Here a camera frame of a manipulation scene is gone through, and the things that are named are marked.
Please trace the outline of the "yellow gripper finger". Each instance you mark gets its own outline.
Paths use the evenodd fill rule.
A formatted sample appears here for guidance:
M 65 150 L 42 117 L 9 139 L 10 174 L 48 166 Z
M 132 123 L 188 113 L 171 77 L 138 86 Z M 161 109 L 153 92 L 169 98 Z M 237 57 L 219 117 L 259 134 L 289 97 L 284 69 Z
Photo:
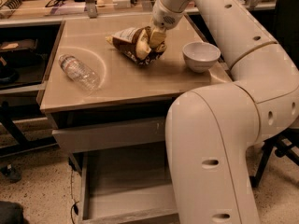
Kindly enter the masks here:
M 155 49 L 165 41 L 165 38 L 166 38 L 166 30 L 164 28 L 155 27 L 151 30 L 150 33 L 149 46 L 152 49 Z
M 136 43 L 135 54 L 140 60 L 144 60 L 151 52 L 149 38 L 146 35 L 140 36 Z

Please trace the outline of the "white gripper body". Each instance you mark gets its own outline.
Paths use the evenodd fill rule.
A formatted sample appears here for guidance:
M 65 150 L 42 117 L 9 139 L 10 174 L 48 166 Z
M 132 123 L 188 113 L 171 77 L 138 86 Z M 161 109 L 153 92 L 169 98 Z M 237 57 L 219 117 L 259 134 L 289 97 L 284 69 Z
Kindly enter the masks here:
M 152 21 L 156 27 L 175 28 L 183 16 L 184 5 L 179 0 L 156 0 L 152 10 Z

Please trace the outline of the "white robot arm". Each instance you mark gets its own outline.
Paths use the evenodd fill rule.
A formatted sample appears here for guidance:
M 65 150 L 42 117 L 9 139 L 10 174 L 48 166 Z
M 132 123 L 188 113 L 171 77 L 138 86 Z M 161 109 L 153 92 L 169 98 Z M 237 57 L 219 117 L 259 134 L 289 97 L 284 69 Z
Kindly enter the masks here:
M 165 143 L 180 224 L 260 224 L 246 151 L 298 117 L 299 74 L 276 39 L 237 0 L 156 0 L 172 29 L 194 2 L 232 81 L 187 91 L 171 105 Z

